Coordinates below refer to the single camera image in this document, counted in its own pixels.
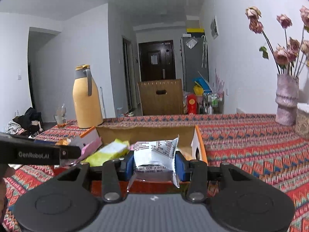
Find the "orange cardboard box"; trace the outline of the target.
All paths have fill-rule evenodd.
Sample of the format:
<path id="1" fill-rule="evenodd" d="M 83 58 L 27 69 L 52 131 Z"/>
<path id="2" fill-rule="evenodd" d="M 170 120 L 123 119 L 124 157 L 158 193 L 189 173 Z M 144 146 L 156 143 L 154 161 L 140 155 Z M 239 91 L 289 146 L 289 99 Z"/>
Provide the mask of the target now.
<path id="1" fill-rule="evenodd" d="M 131 145 L 138 141 L 172 140 L 179 137 L 178 150 L 186 160 L 202 160 L 207 162 L 206 152 L 202 135 L 197 126 L 180 127 L 92 127 L 89 130 L 71 139 L 71 143 L 84 147 L 94 141 L 97 137 L 101 139 L 101 146 L 107 145 L 116 139 L 128 141 Z M 179 176 L 180 187 L 177 188 L 170 180 L 136 179 L 129 189 L 130 193 L 181 193 L 187 190 L 189 181 Z"/>

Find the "jar of seeds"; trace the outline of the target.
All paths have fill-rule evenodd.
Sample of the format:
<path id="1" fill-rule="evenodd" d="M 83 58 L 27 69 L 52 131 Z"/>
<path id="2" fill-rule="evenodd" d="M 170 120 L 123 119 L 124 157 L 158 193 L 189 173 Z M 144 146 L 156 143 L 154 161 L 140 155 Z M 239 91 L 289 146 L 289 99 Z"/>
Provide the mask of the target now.
<path id="1" fill-rule="evenodd" d="M 309 105 L 298 103 L 294 131 L 304 139 L 309 139 Z"/>

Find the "pink snack packet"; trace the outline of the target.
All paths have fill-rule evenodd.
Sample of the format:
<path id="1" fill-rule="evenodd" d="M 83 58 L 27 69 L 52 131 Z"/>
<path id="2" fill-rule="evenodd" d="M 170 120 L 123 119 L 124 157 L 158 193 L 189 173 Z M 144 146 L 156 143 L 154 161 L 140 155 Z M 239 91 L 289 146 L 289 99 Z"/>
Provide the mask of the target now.
<path id="1" fill-rule="evenodd" d="M 82 160 L 86 159 L 90 155 L 92 155 L 96 150 L 102 145 L 101 137 L 96 138 L 92 142 L 88 143 L 81 149 L 81 156 L 77 158 L 74 163 L 79 163 Z"/>

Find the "white umbrella on fridge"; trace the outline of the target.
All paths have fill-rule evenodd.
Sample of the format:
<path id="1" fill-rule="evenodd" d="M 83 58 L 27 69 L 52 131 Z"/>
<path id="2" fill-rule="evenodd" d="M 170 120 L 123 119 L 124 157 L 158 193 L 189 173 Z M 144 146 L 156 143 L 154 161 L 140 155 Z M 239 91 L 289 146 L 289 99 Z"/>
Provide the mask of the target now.
<path id="1" fill-rule="evenodd" d="M 208 65 L 208 46 L 207 46 L 207 37 L 205 35 L 202 36 L 203 40 L 203 52 L 202 52 L 202 64 L 201 68 L 207 68 Z"/>

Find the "yellow green snack packet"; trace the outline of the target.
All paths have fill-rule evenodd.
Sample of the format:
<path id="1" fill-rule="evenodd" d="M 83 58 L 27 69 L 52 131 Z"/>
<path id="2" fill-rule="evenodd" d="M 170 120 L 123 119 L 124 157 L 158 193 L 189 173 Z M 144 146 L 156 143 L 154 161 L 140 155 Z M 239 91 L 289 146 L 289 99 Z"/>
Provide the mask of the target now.
<path id="1" fill-rule="evenodd" d="M 128 140 L 121 141 L 115 139 L 113 142 L 88 156 L 82 161 L 82 163 L 88 163 L 91 167 L 101 166 L 108 160 L 115 160 L 124 157 L 129 152 L 129 146 L 130 143 Z"/>

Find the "drinking glass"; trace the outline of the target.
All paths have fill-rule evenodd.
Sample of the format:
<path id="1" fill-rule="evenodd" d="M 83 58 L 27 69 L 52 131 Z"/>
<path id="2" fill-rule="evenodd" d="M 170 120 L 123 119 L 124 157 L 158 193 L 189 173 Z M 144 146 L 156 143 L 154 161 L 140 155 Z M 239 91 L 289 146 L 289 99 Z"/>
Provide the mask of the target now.
<path id="1" fill-rule="evenodd" d="M 54 115 L 54 119 L 58 127 L 64 127 L 66 125 L 66 107 L 65 104 L 62 104 Z"/>

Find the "yellow box on fridge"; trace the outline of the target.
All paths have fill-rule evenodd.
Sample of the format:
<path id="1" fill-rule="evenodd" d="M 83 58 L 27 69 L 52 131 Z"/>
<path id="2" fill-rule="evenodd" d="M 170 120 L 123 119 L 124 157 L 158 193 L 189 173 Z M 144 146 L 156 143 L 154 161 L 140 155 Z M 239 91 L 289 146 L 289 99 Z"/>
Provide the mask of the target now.
<path id="1" fill-rule="evenodd" d="M 204 29 L 203 29 L 203 28 L 186 28 L 186 32 L 187 32 L 187 33 L 199 33 L 199 34 L 203 34 L 203 33 L 204 33 Z"/>

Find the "wooden chair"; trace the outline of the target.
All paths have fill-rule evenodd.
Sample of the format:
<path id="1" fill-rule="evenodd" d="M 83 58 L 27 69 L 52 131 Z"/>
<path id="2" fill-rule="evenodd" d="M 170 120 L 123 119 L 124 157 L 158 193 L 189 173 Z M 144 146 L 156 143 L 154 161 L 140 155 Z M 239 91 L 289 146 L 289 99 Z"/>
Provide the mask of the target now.
<path id="1" fill-rule="evenodd" d="M 181 79 L 138 82 L 143 116 L 183 115 Z"/>

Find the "black entrance door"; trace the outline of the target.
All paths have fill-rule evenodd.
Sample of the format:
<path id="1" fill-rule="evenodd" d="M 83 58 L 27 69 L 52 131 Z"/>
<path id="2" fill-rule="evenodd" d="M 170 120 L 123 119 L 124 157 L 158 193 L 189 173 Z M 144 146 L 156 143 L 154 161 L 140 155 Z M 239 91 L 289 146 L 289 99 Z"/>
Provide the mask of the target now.
<path id="1" fill-rule="evenodd" d="M 138 48 L 142 82 L 176 79 L 172 40 L 139 43 Z"/>

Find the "white snack packet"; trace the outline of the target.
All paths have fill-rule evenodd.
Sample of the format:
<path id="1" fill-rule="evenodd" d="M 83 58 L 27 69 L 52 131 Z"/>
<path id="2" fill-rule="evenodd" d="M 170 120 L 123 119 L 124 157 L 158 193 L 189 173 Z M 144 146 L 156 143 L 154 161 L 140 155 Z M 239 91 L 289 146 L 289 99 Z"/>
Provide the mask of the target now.
<path id="1" fill-rule="evenodd" d="M 134 173 L 127 190 L 136 179 L 150 182 L 170 181 L 176 188 L 180 180 L 175 169 L 175 154 L 179 138 L 173 140 L 138 141 L 131 150 L 134 152 Z"/>

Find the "yellow thermos jug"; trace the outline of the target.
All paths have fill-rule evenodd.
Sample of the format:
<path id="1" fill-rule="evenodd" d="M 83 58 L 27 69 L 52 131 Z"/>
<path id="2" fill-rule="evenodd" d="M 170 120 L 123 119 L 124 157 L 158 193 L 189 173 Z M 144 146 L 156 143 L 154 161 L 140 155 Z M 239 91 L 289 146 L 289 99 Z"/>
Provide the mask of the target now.
<path id="1" fill-rule="evenodd" d="M 103 116 L 90 65 L 77 66 L 75 72 L 72 95 L 77 125 L 81 129 L 98 126 L 103 122 Z"/>

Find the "orange gold snack packet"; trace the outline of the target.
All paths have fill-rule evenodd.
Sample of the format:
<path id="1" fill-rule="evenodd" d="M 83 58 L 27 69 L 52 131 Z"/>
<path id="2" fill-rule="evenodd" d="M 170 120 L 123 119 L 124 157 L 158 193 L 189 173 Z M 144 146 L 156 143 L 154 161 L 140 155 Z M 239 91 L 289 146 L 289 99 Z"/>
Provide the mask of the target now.
<path id="1" fill-rule="evenodd" d="M 68 146 L 71 143 L 71 139 L 69 138 L 65 138 L 65 139 L 61 139 L 59 141 L 57 141 L 55 144 L 58 146 Z"/>

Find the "wall electrical panel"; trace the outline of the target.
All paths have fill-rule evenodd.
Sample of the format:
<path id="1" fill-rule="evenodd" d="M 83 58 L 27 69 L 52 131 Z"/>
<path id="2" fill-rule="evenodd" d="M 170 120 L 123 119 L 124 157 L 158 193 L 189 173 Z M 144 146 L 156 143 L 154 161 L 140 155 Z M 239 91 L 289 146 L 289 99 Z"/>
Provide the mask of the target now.
<path id="1" fill-rule="evenodd" d="M 211 35 L 213 39 L 216 39 L 218 37 L 218 29 L 217 29 L 217 22 L 216 22 L 216 16 L 211 21 L 210 29 L 211 29 Z"/>

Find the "red gift box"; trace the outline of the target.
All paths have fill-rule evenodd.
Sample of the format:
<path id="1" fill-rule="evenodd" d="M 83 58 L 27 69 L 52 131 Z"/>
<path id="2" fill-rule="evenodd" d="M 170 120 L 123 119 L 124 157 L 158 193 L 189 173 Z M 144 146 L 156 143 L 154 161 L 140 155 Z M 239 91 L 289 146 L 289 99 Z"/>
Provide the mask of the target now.
<path id="1" fill-rule="evenodd" d="M 197 114 L 197 97 L 195 94 L 187 95 L 188 114 Z"/>

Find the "patterned red tablecloth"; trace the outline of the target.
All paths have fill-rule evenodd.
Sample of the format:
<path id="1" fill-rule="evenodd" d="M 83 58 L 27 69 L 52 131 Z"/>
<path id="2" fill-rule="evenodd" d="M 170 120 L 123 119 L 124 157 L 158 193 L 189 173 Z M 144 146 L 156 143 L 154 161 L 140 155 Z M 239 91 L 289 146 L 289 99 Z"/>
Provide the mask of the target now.
<path id="1" fill-rule="evenodd" d="M 201 116 L 139 116 L 105 119 L 100 127 L 198 126 L 208 164 L 229 162 L 285 192 L 296 212 L 288 231 L 308 231 L 308 140 L 293 127 L 275 122 L 271 114 Z M 36 137 L 42 141 L 74 138 L 84 132 L 74 120 L 65 128 L 52 127 Z M 64 171 L 48 165 L 21 166 L 5 179 L 8 204 L 1 225 L 4 231 L 20 231 L 13 208 L 17 199 Z"/>

